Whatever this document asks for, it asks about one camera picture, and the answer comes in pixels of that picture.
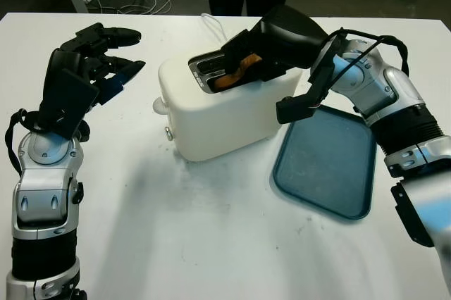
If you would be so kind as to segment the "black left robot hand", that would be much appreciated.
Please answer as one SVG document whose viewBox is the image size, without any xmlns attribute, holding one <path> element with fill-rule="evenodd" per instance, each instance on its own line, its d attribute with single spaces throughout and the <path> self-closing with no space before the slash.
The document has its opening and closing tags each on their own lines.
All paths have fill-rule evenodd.
<svg viewBox="0 0 451 300">
<path fill-rule="evenodd" d="M 92 106 L 104 105 L 123 91 L 123 87 L 144 67 L 144 61 L 131 61 L 116 56 L 107 56 L 109 49 L 132 46 L 140 42 L 142 34 L 123 27 L 104 27 L 95 23 L 75 33 L 75 38 L 55 49 L 50 57 L 44 81 L 43 97 L 49 98 L 54 90 L 63 92 L 61 81 L 64 70 L 82 80 L 80 89 L 87 87 L 99 90 Z"/>
</svg>

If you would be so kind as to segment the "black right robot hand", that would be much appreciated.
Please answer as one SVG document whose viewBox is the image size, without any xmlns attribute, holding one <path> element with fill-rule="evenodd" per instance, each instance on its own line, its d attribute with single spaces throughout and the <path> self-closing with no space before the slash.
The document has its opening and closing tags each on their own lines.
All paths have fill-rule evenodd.
<svg viewBox="0 0 451 300">
<path fill-rule="evenodd" d="M 318 58 L 328 33 L 299 11 L 279 5 L 250 30 L 243 30 L 221 47 L 226 75 L 237 81 L 267 82 L 291 68 L 310 68 Z"/>
</svg>

